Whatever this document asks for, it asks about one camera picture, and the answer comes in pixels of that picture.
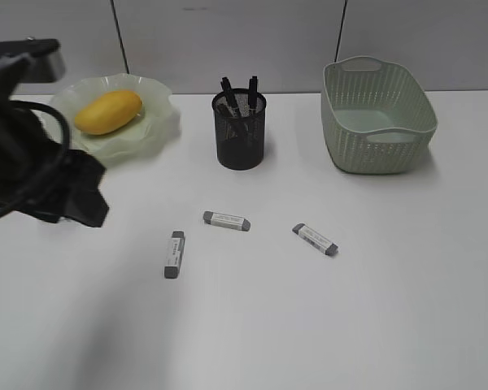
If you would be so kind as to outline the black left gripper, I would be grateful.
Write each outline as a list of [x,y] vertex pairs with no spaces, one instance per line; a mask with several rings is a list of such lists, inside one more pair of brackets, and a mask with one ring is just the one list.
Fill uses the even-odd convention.
[[99,189],[106,168],[72,149],[70,126],[55,108],[12,100],[17,84],[0,75],[0,218],[18,211],[101,228],[109,212]]

